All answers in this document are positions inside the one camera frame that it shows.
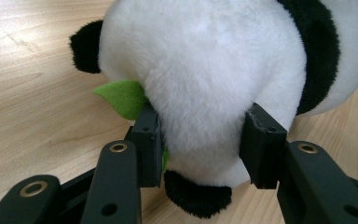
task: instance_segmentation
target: panda plush toy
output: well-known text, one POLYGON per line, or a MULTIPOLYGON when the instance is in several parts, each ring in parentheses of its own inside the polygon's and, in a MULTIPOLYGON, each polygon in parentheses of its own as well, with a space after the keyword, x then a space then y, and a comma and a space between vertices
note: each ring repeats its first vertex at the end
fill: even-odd
POLYGON ((77 69, 140 84, 161 118, 167 195, 210 217, 249 180, 253 103, 289 130, 357 88, 358 0, 117 0, 71 47, 77 69))

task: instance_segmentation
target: black ear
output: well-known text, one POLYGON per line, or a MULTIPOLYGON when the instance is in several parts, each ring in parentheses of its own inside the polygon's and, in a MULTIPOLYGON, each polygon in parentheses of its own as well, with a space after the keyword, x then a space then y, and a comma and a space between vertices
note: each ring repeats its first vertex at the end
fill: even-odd
POLYGON ((87 73, 100 73, 98 54, 103 21, 93 21, 72 35, 71 49, 74 53, 75 67, 87 73))
POLYGON ((231 204, 229 187, 200 186, 168 170, 164 181, 168 198, 193 216, 210 218, 231 204))

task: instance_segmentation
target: black fur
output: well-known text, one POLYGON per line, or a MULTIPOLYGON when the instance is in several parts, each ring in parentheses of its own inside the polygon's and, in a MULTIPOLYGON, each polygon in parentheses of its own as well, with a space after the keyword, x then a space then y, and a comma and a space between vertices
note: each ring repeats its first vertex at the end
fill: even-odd
POLYGON ((98 65, 100 36, 103 21, 93 21, 71 36, 75 67, 87 73, 101 73, 98 65))
POLYGON ((231 188, 200 186, 174 171, 164 174, 167 196, 191 215, 210 218, 231 204, 231 188))
POLYGON ((312 110, 336 79, 339 41, 330 11, 319 0, 278 0, 292 15, 307 53, 307 80, 297 114, 312 110))

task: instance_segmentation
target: wood grain surface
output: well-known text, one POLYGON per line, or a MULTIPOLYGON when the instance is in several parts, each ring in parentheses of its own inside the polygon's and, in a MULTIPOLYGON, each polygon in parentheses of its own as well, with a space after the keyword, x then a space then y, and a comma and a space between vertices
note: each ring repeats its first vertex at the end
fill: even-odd
MULTIPOLYGON (((68 37, 101 19, 111 1, 0 0, 0 200, 31 175, 62 183, 93 168, 129 125, 91 91, 106 83, 72 65, 68 37)), ((358 90, 340 107, 295 120, 289 140, 324 147, 358 179, 358 90)), ((165 196, 142 189, 144 223, 284 223, 275 190, 234 189, 220 215, 198 219, 165 196)))

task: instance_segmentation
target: tabletop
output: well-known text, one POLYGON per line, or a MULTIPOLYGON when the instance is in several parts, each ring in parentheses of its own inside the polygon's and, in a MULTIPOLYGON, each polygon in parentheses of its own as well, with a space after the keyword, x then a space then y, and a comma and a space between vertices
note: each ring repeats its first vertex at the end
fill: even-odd
MULTIPOLYGON (((0 200, 21 180, 40 174, 62 183, 93 168, 101 148, 129 128, 92 90, 107 80, 77 71, 69 36, 103 17, 112 1, 0 1, 0 200)), ((358 89, 327 113, 297 118, 289 141, 324 147, 358 179, 358 89)), ((284 223, 275 190, 250 183, 211 219, 186 214, 164 188, 142 189, 144 223, 284 223)))

